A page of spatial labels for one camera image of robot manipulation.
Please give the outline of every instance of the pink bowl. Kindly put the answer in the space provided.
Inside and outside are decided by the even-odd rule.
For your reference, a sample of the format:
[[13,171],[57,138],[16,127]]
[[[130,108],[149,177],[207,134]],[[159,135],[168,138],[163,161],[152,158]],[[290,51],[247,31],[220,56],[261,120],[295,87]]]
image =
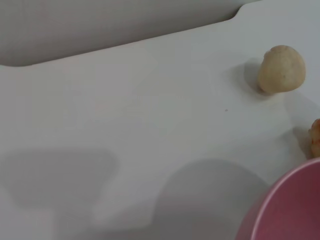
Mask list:
[[235,240],[320,240],[320,158],[280,178],[249,210]]

